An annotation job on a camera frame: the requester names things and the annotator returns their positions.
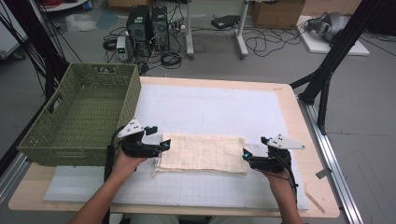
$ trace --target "basket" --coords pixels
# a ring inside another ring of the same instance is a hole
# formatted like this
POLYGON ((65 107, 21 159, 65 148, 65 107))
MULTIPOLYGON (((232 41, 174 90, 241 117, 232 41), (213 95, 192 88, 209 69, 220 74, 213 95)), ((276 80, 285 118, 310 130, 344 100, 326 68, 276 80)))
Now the basket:
POLYGON ((113 133, 134 117, 133 64, 71 63, 18 150, 46 166, 101 166, 113 133))

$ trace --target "floor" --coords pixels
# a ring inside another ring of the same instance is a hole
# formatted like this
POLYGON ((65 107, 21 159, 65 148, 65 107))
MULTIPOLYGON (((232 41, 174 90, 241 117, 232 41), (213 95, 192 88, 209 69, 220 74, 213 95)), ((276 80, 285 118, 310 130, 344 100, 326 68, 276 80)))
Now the floor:
MULTIPOLYGON (((102 12, 95 9, 88 14, 98 20, 102 12)), ((64 14, 55 15, 55 20, 64 14)), ((84 63, 103 63, 103 37, 125 22, 118 19, 108 30, 66 33, 64 37, 84 63)), ((326 56, 308 53, 300 43, 286 45, 264 58, 250 50, 249 56, 241 60, 231 32, 193 34, 194 59, 185 57, 185 48, 182 48, 181 67, 165 69, 167 77, 291 83, 315 71, 326 56)), ((394 42, 370 41, 396 53, 394 42)), ((393 118, 396 114, 396 89, 393 87, 396 58, 362 39, 361 43, 370 51, 370 56, 345 57, 332 78, 326 130, 363 222, 393 223, 396 219, 396 175, 392 173, 396 158, 396 134, 393 132, 396 127, 393 118)), ((63 46, 67 61, 77 63, 71 50, 64 43, 63 46)), ((0 62, 0 67, 0 156, 3 156, 42 105, 44 97, 29 60, 8 59, 0 62)), ((146 73, 153 77, 164 75, 158 68, 146 73)), ((295 93, 303 90, 304 87, 298 88, 295 93)), ((73 212, 11 211, 7 208, 8 200, 9 195, 1 202, 1 223, 67 223, 74 215, 73 212)), ((341 215, 336 219, 308 218, 304 222, 347 223, 347 220, 341 215)), ((280 219, 257 217, 255 223, 280 223, 280 219)))

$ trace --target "white table leg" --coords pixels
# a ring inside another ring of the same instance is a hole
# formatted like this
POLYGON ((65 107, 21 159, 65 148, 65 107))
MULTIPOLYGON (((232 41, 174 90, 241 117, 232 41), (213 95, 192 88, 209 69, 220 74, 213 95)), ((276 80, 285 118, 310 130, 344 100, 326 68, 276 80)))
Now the white table leg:
POLYGON ((191 33, 191 0, 187 0, 186 47, 187 47, 187 57, 193 59, 194 47, 192 45, 192 33, 191 33))
POLYGON ((244 0, 244 5, 242 6, 242 12, 241 12, 241 19, 239 22, 239 28, 235 29, 236 40, 238 42, 239 48, 241 49, 241 58, 248 56, 248 49, 245 44, 244 37, 242 37, 242 32, 244 30, 244 25, 245 25, 245 19, 248 14, 248 2, 249 0, 244 0))

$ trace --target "cardboard box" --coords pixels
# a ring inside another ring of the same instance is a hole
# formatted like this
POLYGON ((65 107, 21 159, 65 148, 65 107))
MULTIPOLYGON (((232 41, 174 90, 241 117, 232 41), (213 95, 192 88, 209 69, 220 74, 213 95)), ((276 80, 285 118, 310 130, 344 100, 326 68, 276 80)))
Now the cardboard box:
POLYGON ((319 17, 325 11, 352 15, 360 3, 361 0, 306 0, 302 15, 319 17))
POLYGON ((281 0, 275 4, 255 3, 251 18, 258 28, 293 29, 305 0, 281 0))
POLYGON ((108 0, 108 6, 115 10, 129 12, 133 5, 152 7, 152 0, 108 0))

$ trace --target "person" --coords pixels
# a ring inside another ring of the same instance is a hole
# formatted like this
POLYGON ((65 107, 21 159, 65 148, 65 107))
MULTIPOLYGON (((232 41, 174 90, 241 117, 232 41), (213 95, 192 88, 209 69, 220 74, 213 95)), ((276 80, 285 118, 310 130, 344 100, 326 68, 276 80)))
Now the person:
MULTIPOLYGON (((113 171, 107 181, 82 206, 70 223, 101 223, 108 207, 111 205, 111 202, 113 201, 120 187, 128 179, 128 177, 134 173, 135 168, 145 160, 146 158, 128 157, 122 150, 120 150, 116 164, 114 165, 113 171)), ((266 172, 262 173, 268 178, 270 182, 271 191, 273 192, 276 202, 279 206, 282 223, 303 223, 294 202, 294 195, 288 180, 288 174, 285 171, 279 174, 266 172)))

